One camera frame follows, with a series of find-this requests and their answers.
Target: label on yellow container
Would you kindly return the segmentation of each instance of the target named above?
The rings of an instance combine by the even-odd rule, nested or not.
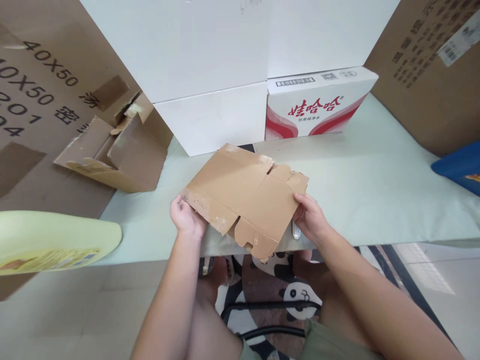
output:
[[[75,269],[94,261],[100,251],[99,247],[24,251],[0,259],[0,275]]]

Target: forearm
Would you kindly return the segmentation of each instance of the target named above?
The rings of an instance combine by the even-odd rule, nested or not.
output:
[[[183,359],[190,336],[200,241],[179,234],[145,316],[131,360]]]
[[[387,359],[462,359],[430,318],[341,235],[328,229],[318,239],[326,265]]]

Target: left hand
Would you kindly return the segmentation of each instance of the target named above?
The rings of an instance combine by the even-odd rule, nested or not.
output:
[[[202,240],[207,222],[180,195],[177,195],[170,204],[170,217],[176,226],[178,235]]]

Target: barcode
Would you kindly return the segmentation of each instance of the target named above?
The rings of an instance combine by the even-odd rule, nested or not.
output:
[[[321,77],[324,78],[325,80],[336,80],[336,79],[338,79],[338,77],[336,77],[333,72],[329,72],[327,74],[321,74]]]
[[[276,85],[280,86],[287,86],[287,85],[296,85],[296,84],[305,84],[305,83],[314,83],[315,79],[313,77],[305,77],[303,79],[295,79],[295,80],[285,80],[285,81],[277,81]]]
[[[445,46],[443,52],[448,56],[450,60],[457,60],[457,54],[455,54],[455,52],[450,48],[450,46]]]

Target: hand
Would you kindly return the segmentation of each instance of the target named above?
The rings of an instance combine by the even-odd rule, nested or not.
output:
[[[325,219],[324,212],[313,197],[300,193],[295,193],[293,197],[300,203],[293,214],[293,221],[311,242],[318,245],[318,242],[334,231],[333,228]]]
[[[201,241],[207,222],[189,204],[177,195],[170,204],[170,217],[176,226],[178,235]]]

